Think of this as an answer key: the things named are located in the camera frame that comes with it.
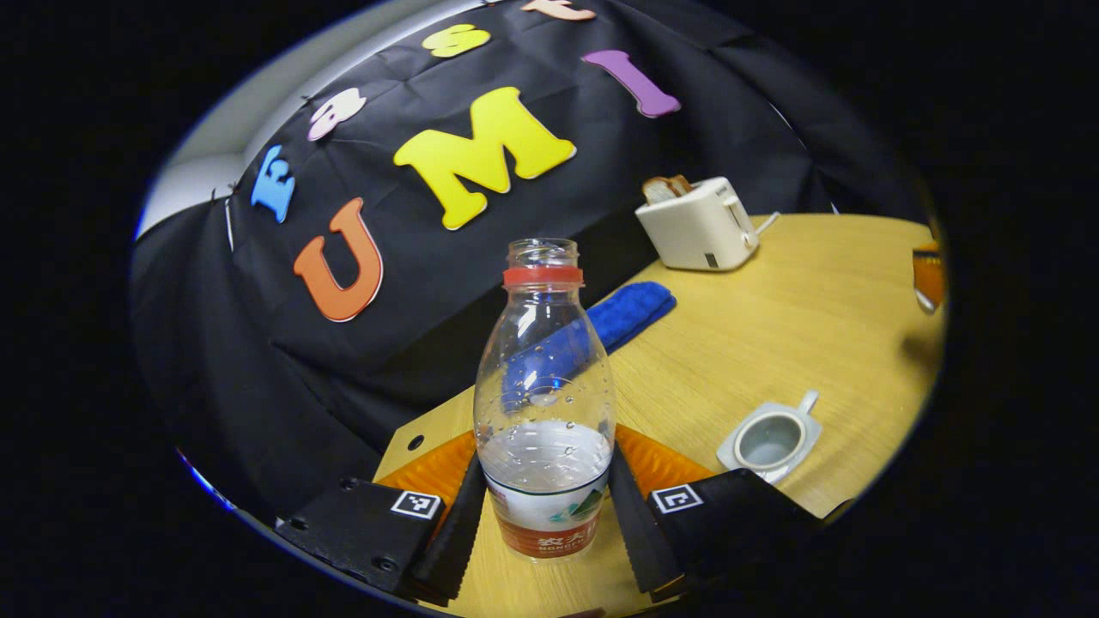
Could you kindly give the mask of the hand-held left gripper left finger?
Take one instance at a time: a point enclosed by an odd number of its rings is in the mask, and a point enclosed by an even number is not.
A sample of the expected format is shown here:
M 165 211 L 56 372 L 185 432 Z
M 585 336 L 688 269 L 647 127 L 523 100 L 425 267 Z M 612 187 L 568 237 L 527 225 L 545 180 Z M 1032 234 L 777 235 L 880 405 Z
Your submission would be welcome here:
M 275 532 L 377 591 L 447 606 L 470 563 L 484 493 L 476 440 L 464 432 L 381 481 L 343 477 Z

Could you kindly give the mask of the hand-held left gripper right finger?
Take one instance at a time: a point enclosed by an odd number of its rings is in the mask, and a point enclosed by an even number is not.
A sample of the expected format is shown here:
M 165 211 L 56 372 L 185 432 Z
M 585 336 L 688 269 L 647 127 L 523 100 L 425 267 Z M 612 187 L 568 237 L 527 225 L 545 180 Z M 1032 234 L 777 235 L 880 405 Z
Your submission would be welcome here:
M 652 602 L 769 574 L 825 525 L 757 473 L 707 470 L 624 423 L 610 489 L 629 565 Z

